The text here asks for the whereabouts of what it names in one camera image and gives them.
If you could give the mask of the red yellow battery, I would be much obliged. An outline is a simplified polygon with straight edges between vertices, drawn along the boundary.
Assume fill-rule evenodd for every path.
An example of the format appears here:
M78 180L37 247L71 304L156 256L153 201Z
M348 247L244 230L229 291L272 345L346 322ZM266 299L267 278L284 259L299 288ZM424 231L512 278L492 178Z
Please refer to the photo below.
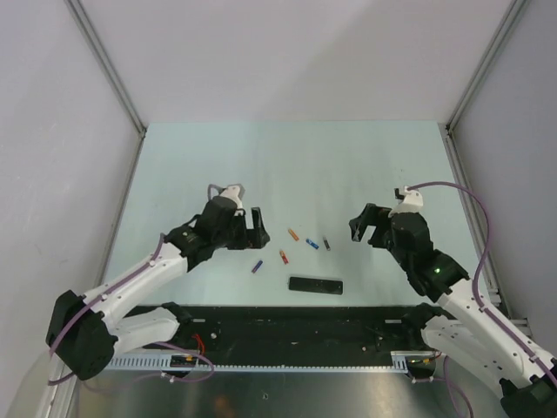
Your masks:
M289 260L287 259L285 252L283 250L279 250L279 256L285 265L289 263Z

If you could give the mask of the black remote control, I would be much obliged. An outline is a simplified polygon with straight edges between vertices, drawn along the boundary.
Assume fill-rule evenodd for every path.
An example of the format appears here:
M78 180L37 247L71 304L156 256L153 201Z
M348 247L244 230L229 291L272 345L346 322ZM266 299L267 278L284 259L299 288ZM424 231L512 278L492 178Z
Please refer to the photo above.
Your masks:
M291 276L289 278L288 289L294 292L332 295L342 295L344 292L344 286L341 280L326 280L299 276Z

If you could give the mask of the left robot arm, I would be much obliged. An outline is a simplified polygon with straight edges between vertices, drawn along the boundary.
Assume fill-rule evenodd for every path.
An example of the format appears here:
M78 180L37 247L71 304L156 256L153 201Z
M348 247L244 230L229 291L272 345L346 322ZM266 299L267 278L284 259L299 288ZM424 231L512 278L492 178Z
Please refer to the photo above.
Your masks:
M149 313L132 309L163 285L190 273L224 248L262 249L269 242L258 207L246 210L231 186L207 201L203 211L162 234L145 259L116 279L81 295L62 293L53 307L46 343L70 375L87 381L120 354L156 344L186 346L192 337L187 312L174 302Z

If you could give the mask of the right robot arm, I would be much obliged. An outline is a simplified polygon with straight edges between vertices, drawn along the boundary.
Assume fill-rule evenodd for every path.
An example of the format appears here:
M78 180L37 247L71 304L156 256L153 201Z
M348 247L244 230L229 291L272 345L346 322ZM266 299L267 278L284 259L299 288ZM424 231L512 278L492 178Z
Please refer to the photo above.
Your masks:
M524 335L479 290L467 271L435 248L426 220L368 204L349 222L352 240L387 250L412 288L430 301L406 316L401 338L411 349L440 351L499 398L509 417L556 415L556 358Z

